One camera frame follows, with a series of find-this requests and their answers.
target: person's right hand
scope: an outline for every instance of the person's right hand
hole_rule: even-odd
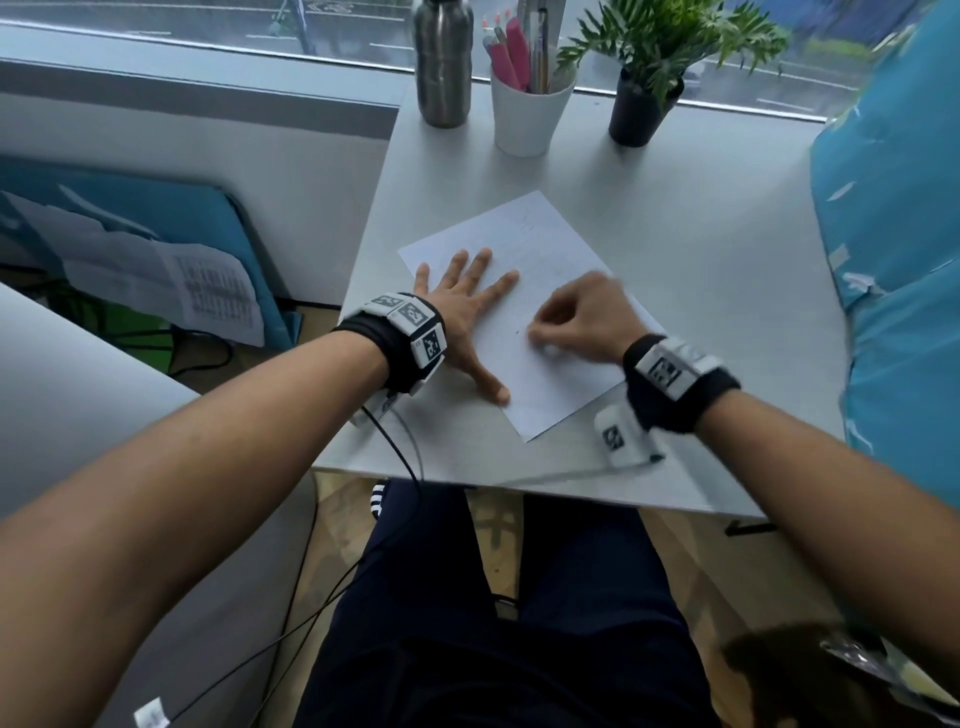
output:
[[[589,361],[611,364],[621,364],[630,345],[647,333],[620,281],[599,271],[554,291],[527,327],[535,346],[553,345]]]

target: metal bottle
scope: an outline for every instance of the metal bottle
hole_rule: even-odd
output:
[[[459,127],[470,113],[473,9],[467,0],[417,0],[412,13],[420,113],[431,126]]]

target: desk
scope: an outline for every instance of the desk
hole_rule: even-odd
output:
[[[493,146],[487,85],[474,84],[468,122],[451,131],[423,123],[408,92],[345,310],[409,290],[399,248],[539,189],[668,331],[722,357],[747,391],[842,438],[846,324],[808,178],[821,126],[677,107],[647,149],[626,150],[607,136],[611,108],[610,98],[574,94],[547,155],[518,159]],[[440,371],[397,410],[429,480],[761,515],[693,438],[665,435],[671,455],[643,473],[562,475],[607,467],[593,417],[623,398],[621,385],[527,444],[455,372]],[[416,468],[399,422],[384,424]],[[406,474],[375,430],[352,425],[316,466]]]

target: wristband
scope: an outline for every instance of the wristband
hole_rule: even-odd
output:
[[[383,352],[390,368],[385,388],[415,393],[444,359],[444,319],[419,296],[378,296],[351,312],[334,331],[366,336]]]
[[[715,356],[678,338],[647,334],[623,355],[627,399],[640,425],[692,432],[701,416],[737,381]]]

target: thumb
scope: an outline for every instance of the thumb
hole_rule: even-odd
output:
[[[476,382],[477,389],[485,399],[501,407],[510,402],[510,390],[480,363],[476,354],[467,360],[464,371]]]
[[[552,345],[558,349],[573,349],[578,335],[572,321],[559,325],[535,321],[527,327],[527,338],[537,347]]]

